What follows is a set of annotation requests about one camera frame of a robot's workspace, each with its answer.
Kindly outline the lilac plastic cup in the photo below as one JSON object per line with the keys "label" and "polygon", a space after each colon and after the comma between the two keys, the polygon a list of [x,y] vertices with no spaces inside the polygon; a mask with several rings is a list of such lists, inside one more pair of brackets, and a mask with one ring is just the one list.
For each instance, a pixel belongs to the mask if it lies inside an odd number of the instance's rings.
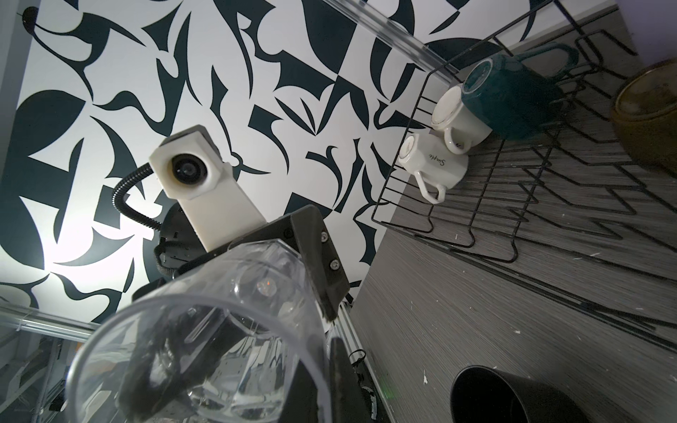
{"label": "lilac plastic cup", "polygon": [[644,66],[676,58],[676,0],[617,0]]}

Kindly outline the olive tinted glass cup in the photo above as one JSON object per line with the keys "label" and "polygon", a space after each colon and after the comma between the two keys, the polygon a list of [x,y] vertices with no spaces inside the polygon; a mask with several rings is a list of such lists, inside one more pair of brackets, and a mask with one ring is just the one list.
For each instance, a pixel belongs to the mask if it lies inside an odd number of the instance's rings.
{"label": "olive tinted glass cup", "polygon": [[676,174],[676,60],[654,63],[625,81],[612,101],[611,123],[640,167]]}

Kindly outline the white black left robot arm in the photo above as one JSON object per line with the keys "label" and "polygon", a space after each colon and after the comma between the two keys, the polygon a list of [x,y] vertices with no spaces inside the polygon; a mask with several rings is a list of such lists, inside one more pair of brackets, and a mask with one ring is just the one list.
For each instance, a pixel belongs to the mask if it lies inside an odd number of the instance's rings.
{"label": "white black left robot arm", "polygon": [[349,281],[317,206],[303,206],[208,250],[179,204],[170,208],[164,222],[158,222],[126,203],[128,191],[151,174],[149,164],[139,167],[125,176],[112,194],[112,204],[121,215],[160,233],[153,255],[162,277],[132,294],[134,301],[240,244],[280,240],[301,255],[324,318],[331,322],[338,317],[340,303],[349,293]]}

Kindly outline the cream white ceramic mug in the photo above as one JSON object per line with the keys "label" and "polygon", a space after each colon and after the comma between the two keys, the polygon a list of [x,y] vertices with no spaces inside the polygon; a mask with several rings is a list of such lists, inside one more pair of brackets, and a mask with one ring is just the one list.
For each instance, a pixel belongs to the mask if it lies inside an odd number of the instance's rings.
{"label": "cream white ceramic mug", "polygon": [[405,137],[397,162],[415,178],[421,195],[430,204],[442,204],[447,191],[465,176],[469,157],[451,153],[435,135],[414,133]]}

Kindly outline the black wire dish rack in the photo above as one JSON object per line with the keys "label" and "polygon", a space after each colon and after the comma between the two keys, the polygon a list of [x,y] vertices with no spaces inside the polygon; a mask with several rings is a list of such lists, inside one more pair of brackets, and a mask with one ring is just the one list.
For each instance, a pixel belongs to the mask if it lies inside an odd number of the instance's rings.
{"label": "black wire dish rack", "polygon": [[491,136],[469,153],[442,204],[398,164],[371,218],[668,352],[676,349],[676,176],[641,166],[613,132],[616,90],[641,63],[616,5],[512,47],[501,26],[429,72],[405,131],[430,130],[435,104],[484,56],[560,42],[581,59],[559,82],[562,111],[524,141]]}

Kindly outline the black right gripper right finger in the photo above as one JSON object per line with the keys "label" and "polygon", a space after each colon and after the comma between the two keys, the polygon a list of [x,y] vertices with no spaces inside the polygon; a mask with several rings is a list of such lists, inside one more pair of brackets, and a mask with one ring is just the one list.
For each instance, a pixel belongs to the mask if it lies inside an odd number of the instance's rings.
{"label": "black right gripper right finger", "polygon": [[330,343],[331,418],[334,423],[370,422],[357,375],[341,338]]}

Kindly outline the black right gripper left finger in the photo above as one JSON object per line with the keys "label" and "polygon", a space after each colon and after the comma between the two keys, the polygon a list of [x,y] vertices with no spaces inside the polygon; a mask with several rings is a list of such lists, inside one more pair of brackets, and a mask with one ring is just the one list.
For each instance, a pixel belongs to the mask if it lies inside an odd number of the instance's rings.
{"label": "black right gripper left finger", "polygon": [[233,346],[225,317],[185,317],[153,330],[132,353],[118,396],[130,421],[147,421],[210,377]]}

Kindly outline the green mug white inside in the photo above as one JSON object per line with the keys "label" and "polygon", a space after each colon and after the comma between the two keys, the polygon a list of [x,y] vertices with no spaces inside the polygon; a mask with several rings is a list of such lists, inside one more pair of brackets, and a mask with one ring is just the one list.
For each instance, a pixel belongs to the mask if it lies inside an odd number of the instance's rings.
{"label": "green mug white inside", "polygon": [[[543,76],[524,65],[536,56],[560,50],[567,56],[560,70]],[[561,114],[565,94],[558,82],[579,63],[577,49],[550,43],[515,56],[490,56],[470,71],[461,91],[462,102],[503,139],[528,139]]]}

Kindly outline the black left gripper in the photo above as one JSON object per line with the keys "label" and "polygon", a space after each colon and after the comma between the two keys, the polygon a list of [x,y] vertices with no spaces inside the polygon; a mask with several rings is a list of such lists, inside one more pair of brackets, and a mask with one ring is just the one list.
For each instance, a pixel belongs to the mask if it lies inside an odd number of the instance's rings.
{"label": "black left gripper", "polygon": [[324,319],[334,321],[350,284],[317,206],[303,206],[208,252],[181,206],[175,204],[160,225],[160,242],[153,249],[162,276],[138,289],[132,299],[137,301],[239,245],[259,241],[283,241],[300,255]]}

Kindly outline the white mug red inside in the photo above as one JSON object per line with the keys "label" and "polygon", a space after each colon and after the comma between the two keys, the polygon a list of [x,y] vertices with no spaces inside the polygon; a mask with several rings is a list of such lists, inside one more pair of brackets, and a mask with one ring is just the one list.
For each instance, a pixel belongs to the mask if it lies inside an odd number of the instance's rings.
{"label": "white mug red inside", "polygon": [[450,88],[437,102],[431,116],[433,130],[440,132],[454,154],[467,154],[487,139],[492,130],[462,102],[461,86]]}

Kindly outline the clear glass cup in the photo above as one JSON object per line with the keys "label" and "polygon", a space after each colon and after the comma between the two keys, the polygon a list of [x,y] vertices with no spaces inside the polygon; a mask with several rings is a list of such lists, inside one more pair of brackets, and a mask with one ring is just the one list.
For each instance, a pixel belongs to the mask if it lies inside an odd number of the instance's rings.
{"label": "clear glass cup", "polygon": [[245,243],[116,312],[79,350],[73,422],[331,420],[310,274],[283,241]]}

